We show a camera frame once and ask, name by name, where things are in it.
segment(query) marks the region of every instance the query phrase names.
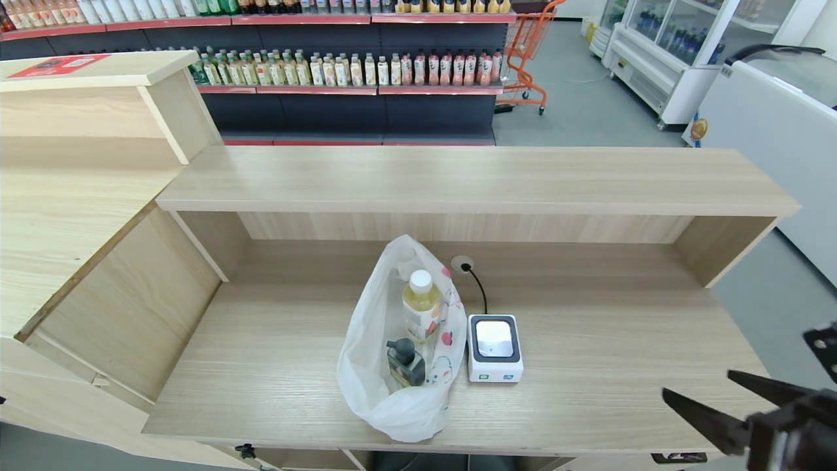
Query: white bottle cap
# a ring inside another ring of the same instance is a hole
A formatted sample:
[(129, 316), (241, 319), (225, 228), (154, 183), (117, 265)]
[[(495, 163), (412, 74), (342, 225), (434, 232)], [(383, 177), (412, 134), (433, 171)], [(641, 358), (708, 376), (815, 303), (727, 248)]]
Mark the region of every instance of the white bottle cap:
[(433, 278), (427, 270), (416, 270), (410, 275), (410, 289), (417, 294), (425, 294), (433, 287)]

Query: glass door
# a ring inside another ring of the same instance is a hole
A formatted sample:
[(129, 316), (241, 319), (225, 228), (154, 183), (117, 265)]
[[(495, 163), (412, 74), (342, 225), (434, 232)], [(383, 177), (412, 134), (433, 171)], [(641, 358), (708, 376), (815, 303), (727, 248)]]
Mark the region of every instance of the glass door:
[(622, 21), (627, 7), (628, 0), (608, 0), (608, 4), (604, 7), (604, 15), (602, 16), (600, 28), (613, 31), (614, 25)]
[(627, 24), (628, 28), (652, 41), (655, 40), (670, 5), (671, 0), (637, 0)]
[(694, 65), (723, 3), (724, 0), (675, 0), (662, 34), (656, 38), (657, 45), (686, 65)]
[(794, 0), (741, 0), (708, 64), (723, 64), (736, 51), (753, 44), (771, 44), (787, 19)]

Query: chest freezer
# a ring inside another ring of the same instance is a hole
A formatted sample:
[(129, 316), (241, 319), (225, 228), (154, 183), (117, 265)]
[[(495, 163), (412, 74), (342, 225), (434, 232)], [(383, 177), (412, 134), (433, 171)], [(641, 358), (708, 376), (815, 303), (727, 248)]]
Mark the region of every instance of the chest freezer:
[(760, 44), (730, 56), (683, 139), (735, 148), (802, 209), (778, 228), (837, 286), (837, 61)]

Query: red sign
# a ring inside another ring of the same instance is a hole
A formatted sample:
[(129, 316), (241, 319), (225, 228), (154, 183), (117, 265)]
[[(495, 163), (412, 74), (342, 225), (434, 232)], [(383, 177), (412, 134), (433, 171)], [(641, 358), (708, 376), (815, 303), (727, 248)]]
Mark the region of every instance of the red sign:
[(100, 60), (110, 57), (110, 54), (86, 54), (86, 55), (66, 55), (63, 57), (53, 57), (33, 65), (27, 69), (23, 69), (16, 74), (10, 75), (9, 79), (19, 79), (21, 77), (42, 77), (46, 75), (67, 75), (72, 74), (82, 67), (87, 67), (90, 64), (99, 62)]

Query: black cable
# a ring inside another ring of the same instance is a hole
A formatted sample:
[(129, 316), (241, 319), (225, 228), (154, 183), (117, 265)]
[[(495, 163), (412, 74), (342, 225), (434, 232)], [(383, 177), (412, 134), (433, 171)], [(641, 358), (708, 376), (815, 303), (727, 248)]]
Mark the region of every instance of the black cable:
[(482, 292), (483, 312), (487, 316), (488, 315), (488, 298), (485, 297), (485, 289), (483, 289), (482, 283), (480, 283), (480, 279), (478, 277), (476, 277), (476, 273), (474, 273), (474, 271), (470, 269), (470, 264), (469, 263), (463, 263), (462, 264), (462, 270), (465, 271), (465, 272), (470, 273), (471, 276), (474, 277), (474, 279), (476, 280), (477, 286), (480, 287), (480, 292)]

